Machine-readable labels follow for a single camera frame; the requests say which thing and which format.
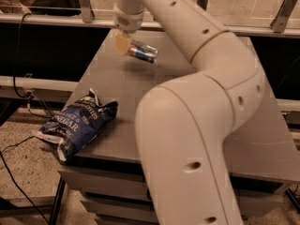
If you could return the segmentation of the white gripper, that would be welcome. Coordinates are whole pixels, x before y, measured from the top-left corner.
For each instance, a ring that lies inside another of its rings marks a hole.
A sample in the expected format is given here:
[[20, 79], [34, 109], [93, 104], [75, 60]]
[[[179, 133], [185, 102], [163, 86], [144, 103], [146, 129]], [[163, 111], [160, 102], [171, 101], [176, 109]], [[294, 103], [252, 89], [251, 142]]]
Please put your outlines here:
[[119, 30], [127, 33], [118, 32], [114, 35], [115, 51], [119, 55], [124, 56], [128, 52], [128, 47], [132, 40], [132, 37], [128, 34], [135, 33], [141, 27], [143, 11], [130, 14], [114, 5], [112, 20]]

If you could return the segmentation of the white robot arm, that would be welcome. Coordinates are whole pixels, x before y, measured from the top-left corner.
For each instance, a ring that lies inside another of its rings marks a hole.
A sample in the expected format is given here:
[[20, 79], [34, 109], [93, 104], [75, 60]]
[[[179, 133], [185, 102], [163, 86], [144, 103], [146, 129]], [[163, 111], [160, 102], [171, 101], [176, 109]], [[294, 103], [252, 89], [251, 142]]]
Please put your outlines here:
[[259, 109], [265, 75], [255, 55], [190, 0], [116, 0], [122, 36], [149, 10], [192, 74], [141, 99], [135, 134], [159, 225], [244, 225], [224, 158], [224, 140]]

